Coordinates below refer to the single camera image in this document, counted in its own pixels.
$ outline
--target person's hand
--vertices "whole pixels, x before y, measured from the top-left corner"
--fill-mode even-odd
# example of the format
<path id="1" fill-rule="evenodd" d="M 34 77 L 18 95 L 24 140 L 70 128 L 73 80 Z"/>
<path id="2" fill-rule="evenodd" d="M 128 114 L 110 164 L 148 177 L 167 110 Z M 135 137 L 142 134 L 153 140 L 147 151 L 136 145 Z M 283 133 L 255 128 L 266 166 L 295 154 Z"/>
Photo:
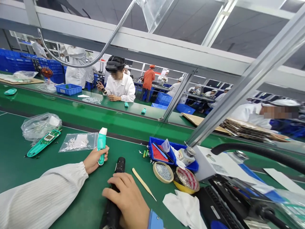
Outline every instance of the person's hand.
<path id="1" fill-rule="evenodd" d="M 115 95 L 109 95 L 108 98 L 110 101 L 113 101 L 113 102 L 121 101 L 121 99 L 122 99 L 120 96 L 115 96 Z"/>
<path id="2" fill-rule="evenodd" d="M 104 85 L 103 85 L 101 82 L 98 82 L 98 83 L 96 84 L 96 86 L 98 87 L 98 90 L 99 90 L 99 91 L 102 91 L 103 88 L 105 89 Z"/>
<path id="3" fill-rule="evenodd" d="M 108 160 L 108 150 L 109 147 L 106 145 L 105 149 L 99 150 L 95 148 L 91 151 L 88 157 L 84 160 L 85 170 L 88 173 L 93 173 L 98 168 L 98 160 L 100 159 L 101 155 L 104 154 L 104 161 Z"/>
<path id="4" fill-rule="evenodd" d="M 105 188 L 102 195 L 111 200 L 121 210 L 127 228 L 148 228 L 150 209 L 132 175 L 128 173 L 115 173 L 108 180 L 108 183 L 115 184 L 120 192 Z"/>

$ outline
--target flexible metal hose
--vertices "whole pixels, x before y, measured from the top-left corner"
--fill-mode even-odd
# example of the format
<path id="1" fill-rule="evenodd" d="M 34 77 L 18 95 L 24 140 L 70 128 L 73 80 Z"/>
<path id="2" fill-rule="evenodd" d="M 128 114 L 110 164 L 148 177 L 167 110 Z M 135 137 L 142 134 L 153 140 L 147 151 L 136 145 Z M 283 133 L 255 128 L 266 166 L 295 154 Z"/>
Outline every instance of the flexible metal hose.
<path id="1" fill-rule="evenodd" d="M 49 50 L 47 48 L 47 46 L 45 45 L 45 42 L 44 42 L 44 38 L 42 36 L 42 32 L 41 32 L 41 29 L 38 28 L 38 34 L 39 34 L 39 37 L 42 41 L 42 44 L 44 46 L 44 48 L 47 50 L 47 52 L 55 59 L 57 60 L 58 62 L 62 63 L 63 65 L 66 65 L 66 66 L 69 66 L 69 67 L 74 67 L 74 68 L 86 68 L 86 67 L 90 67 L 92 65 L 94 65 L 105 53 L 106 49 L 108 48 L 108 46 L 111 44 L 112 40 L 114 39 L 115 35 L 117 34 L 118 30 L 122 27 L 122 24 L 125 22 L 127 16 L 129 15 L 130 11 L 132 10 L 133 6 L 135 5 L 136 3 L 136 0 L 132 0 L 132 2 L 130 3 L 130 5 L 128 6 L 126 12 L 124 13 L 123 17 L 121 18 L 120 22 L 118 23 L 118 25 L 115 27 L 114 31 L 112 32 L 111 36 L 109 37 L 107 43 L 105 44 L 103 50 L 100 52 L 100 54 L 92 61 L 92 62 L 89 62 L 87 64 L 84 64 L 84 65 L 73 65 L 73 64 L 69 64 L 69 63 L 66 63 L 62 60 L 60 60 L 58 57 L 56 57 L 51 50 Z"/>

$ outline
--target black hose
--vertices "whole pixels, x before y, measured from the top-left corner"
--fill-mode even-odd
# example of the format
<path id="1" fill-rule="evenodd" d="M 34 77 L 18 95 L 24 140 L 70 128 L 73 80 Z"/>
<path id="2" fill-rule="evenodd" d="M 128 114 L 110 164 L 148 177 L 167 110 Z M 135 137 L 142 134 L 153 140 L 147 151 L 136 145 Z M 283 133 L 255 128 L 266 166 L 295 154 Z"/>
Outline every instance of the black hose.
<path id="1" fill-rule="evenodd" d="M 259 146 L 244 144 L 244 143 L 224 143 L 220 144 L 213 149 L 211 149 L 211 152 L 215 155 L 219 155 L 220 153 L 230 150 L 244 150 L 251 153 L 255 153 L 264 157 L 267 157 L 271 160 L 277 161 L 283 165 L 286 165 L 302 174 L 305 174 L 305 163 L 294 158 L 291 156 L 288 156 L 286 154 L 275 152 L 269 149 L 265 149 Z"/>

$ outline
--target ceiling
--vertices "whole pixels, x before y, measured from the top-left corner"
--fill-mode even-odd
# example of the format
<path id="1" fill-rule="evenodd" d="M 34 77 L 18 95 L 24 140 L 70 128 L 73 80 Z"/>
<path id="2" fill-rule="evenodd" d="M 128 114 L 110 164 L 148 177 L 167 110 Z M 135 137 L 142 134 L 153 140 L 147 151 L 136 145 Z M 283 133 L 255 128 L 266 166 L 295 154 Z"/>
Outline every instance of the ceiling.
<path id="1" fill-rule="evenodd" d="M 119 22 L 131 3 L 131 0 L 67 1 L 83 17 L 111 24 Z M 295 13 L 303 4 L 304 1 L 287 0 L 281 9 Z M 200 45 L 221 5 L 222 2 L 215 0 L 175 0 L 155 33 Z M 64 6 L 62 8 L 64 12 L 74 14 Z M 284 18 L 236 6 L 212 48 L 257 58 L 287 22 Z M 137 4 L 124 22 L 124 27 L 148 31 L 142 9 Z M 305 68 L 304 51 L 305 47 L 301 47 L 285 65 Z"/>

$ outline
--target red pad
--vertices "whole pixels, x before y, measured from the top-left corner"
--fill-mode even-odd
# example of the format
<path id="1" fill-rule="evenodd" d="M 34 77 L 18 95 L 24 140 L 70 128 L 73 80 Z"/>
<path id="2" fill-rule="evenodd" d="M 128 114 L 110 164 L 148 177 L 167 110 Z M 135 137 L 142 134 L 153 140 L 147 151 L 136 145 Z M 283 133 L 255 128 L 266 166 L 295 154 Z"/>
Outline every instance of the red pad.
<path id="1" fill-rule="evenodd" d="M 168 162 L 168 159 L 166 159 L 153 144 L 152 144 L 152 152 L 153 152 L 154 159 Z"/>

